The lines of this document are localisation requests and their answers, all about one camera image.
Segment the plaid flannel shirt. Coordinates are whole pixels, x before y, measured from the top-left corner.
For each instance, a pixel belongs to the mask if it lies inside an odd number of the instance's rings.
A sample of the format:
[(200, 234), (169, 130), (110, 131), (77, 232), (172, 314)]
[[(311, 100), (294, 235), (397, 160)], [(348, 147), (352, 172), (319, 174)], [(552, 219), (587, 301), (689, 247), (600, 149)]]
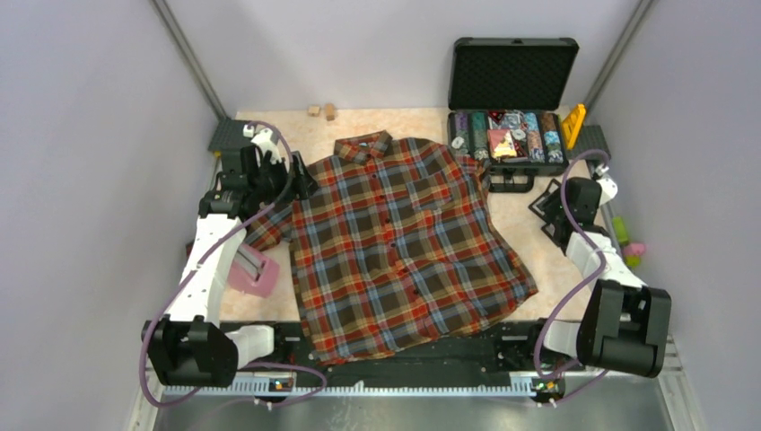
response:
[(337, 140), (308, 171), (317, 191), (255, 221), (247, 243), (288, 244), (317, 361), (486, 330), (538, 291), (494, 228), (484, 166), (448, 146), (380, 131)]

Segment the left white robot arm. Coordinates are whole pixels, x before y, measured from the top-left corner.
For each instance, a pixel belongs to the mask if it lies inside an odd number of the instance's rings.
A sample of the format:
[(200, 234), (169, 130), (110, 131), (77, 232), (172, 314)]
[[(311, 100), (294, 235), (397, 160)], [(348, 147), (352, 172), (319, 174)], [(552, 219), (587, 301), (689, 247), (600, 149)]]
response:
[(301, 155), (281, 132), (263, 121), (225, 120), (221, 131), (245, 140), (224, 162), (215, 184), (198, 204), (196, 237), (179, 291), (145, 324), (140, 369), (153, 370), (164, 386), (229, 386), (238, 371), (256, 361), (267, 371), (286, 363), (287, 346), (267, 324), (225, 332), (220, 308), (227, 279), (248, 228), (314, 194), (318, 185)]

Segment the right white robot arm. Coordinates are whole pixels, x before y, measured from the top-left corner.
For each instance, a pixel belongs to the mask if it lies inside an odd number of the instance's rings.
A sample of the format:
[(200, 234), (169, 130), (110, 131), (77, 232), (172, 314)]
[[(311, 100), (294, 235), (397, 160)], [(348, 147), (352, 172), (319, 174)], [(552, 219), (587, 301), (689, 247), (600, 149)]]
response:
[(672, 309), (670, 294), (648, 286), (625, 264), (613, 237), (595, 223), (600, 205), (612, 198), (616, 183), (564, 174), (553, 180), (530, 210), (544, 221), (543, 232), (582, 274), (571, 295), (590, 289), (577, 323), (552, 312), (536, 339), (526, 346), (529, 363), (549, 370), (563, 354), (586, 365), (654, 378), (664, 366)]

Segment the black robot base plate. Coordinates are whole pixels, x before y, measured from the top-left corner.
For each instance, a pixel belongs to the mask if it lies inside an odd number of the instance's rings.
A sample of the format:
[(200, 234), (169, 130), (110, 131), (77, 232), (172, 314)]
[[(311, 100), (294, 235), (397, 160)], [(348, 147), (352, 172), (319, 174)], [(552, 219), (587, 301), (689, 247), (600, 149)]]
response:
[(533, 391), (537, 374), (533, 348), (543, 319), (507, 321), (473, 336), (446, 337), (382, 359), (329, 365), (319, 361), (313, 345), (294, 322), (274, 325), (274, 352), (257, 360), (298, 365), (323, 374), (326, 390), (361, 385), (367, 390), (508, 390)]

